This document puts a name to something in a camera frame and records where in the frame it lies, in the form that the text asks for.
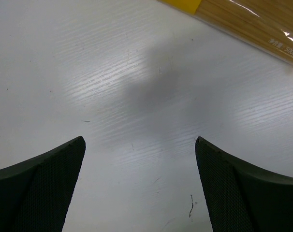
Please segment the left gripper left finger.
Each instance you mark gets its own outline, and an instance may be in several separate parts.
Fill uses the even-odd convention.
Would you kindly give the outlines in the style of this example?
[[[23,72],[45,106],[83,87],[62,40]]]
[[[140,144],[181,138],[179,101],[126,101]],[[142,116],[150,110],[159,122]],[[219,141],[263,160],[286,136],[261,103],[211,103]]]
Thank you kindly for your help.
[[[78,136],[0,169],[0,232],[60,232],[86,151]]]

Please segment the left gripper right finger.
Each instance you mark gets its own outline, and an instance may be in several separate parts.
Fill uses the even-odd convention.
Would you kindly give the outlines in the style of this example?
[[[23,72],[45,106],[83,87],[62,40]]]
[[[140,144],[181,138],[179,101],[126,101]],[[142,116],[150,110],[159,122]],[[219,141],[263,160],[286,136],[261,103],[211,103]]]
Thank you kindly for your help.
[[[213,231],[293,232],[293,177],[232,156],[202,137],[195,155]]]

